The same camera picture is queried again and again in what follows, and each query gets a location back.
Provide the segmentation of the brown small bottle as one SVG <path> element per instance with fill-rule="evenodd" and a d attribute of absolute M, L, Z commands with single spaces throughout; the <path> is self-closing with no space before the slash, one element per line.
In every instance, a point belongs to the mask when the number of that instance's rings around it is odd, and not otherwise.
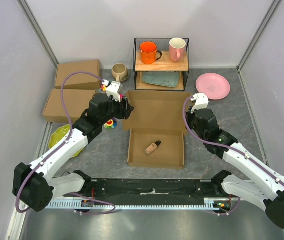
<path fill-rule="evenodd" d="M 155 150 L 157 150 L 157 148 L 161 145 L 161 141 L 158 140 L 156 142 L 153 142 L 152 144 L 150 144 L 146 149 L 145 149 L 145 154 L 148 156 L 150 154 L 152 154 Z"/>

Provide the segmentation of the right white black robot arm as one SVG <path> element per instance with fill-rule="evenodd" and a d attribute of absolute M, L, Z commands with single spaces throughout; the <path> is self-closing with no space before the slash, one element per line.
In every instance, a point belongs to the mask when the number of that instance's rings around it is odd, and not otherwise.
<path fill-rule="evenodd" d="M 252 155 L 234 136 L 219 128 L 210 109 L 189 108 L 182 114 L 186 129 L 213 155 L 239 169 L 251 180 L 240 180 L 231 173 L 211 184 L 217 197 L 235 195 L 263 210 L 284 230 L 284 176 Z"/>

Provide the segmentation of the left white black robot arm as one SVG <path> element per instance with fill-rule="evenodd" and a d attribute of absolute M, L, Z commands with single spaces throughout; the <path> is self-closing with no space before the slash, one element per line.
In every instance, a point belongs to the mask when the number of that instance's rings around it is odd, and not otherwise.
<path fill-rule="evenodd" d="M 63 195 L 89 195 L 92 189 L 91 178 L 80 170 L 62 177 L 55 177 L 55 173 L 77 151 L 97 137 L 108 120 L 126 120 L 133 109 L 125 96 L 121 95 L 119 101 L 116 101 L 112 96 L 102 93 L 93 95 L 89 107 L 72 124 L 67 136 L 30 164 L 20 163 L 15 167 L 12 193 L 16 197 L 17 212 L 22 213 L 19 201 L 39 212 L 52 199 Z"/>

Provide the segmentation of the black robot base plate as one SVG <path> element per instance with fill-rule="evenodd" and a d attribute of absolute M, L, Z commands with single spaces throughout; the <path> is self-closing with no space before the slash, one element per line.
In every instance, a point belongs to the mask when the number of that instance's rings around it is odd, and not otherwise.
<path fill-rule="evenodd" d="M 199 205 L 205 198 L 229 200 L 229 194 L 210 180 L 96 178 L 78 194 L 117 206 Z"/>

